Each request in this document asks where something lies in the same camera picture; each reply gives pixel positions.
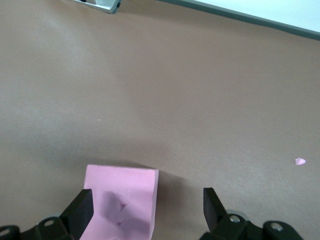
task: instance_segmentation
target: screw head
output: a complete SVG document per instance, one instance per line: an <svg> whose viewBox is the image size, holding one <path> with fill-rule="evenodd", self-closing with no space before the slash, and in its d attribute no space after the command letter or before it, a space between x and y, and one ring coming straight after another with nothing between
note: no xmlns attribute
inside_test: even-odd
<svg viewBox="0 0 320 240"><path fill-rule="evenodd" d="M284 228L277 222L273 222L270 224L270 226L272 227L272 229L278 231L278 232L281 232L284 230Z"/></svg>
<svg viewBox="0 0 320 240"><path fill-rule="evenodd" d="M237 224L237 223L240 223L240 218L236 215L231 215L230 221Z"/></svg>

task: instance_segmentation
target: small pink piece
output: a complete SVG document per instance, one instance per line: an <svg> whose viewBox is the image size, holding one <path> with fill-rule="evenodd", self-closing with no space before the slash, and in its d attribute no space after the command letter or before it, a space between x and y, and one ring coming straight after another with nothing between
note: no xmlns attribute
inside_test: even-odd
<svg viewBox="0 0 320 240"><path fill-rule="evenodd" d="M93 217L80 240L150 240L155 228L159 170L88 165Z"/></svg>
<svg viewBox="0 0 320 240"><path fill-rule="evenodd" d="M296 165L303 165L305 163L306 163L306 160L304 160L303 158L298 157L298 158L295 159L295 164Z"/></svg>

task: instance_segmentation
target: pink foam fragment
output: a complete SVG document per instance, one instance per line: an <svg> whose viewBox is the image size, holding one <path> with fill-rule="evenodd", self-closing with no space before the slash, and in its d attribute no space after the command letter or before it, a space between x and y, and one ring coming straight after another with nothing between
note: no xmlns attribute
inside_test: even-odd
<svg viewBox="0 0 320 240"><path fill-rule="evenodd" d="M159 170L88 165L93 217L80 240L150 240L155 228Z"/></svg>
<svg viewBox="0 0 320 240"><path fill-rule="evenodd" d="M306 163L306 160L304 160L303 158L298 157L298 158L295 159L295 164L296 165L303 165L305 163Z"/></svg>

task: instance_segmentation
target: pink foam block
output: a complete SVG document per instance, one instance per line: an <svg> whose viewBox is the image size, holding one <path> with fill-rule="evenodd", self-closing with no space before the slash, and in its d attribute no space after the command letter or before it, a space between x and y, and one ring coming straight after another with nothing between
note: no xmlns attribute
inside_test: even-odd
<svg viewBox="0 0 320 240"><path fill-rule="evenodd" d="M88 165L93 217L80 240L150 240L155 228L159 170Z"/></svg>

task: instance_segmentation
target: beige table surface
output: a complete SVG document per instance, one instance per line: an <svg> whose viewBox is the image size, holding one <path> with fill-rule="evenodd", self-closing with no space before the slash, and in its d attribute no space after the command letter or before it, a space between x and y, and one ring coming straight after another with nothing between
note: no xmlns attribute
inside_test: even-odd
<svg viewBox="0 0 320 240"><path fill-rule="evenodd" d="M160 169L153 240L207 231L203 187L318 240L320 41L155 0L1 1L0 226L61 212L88 164Z"/></svg>

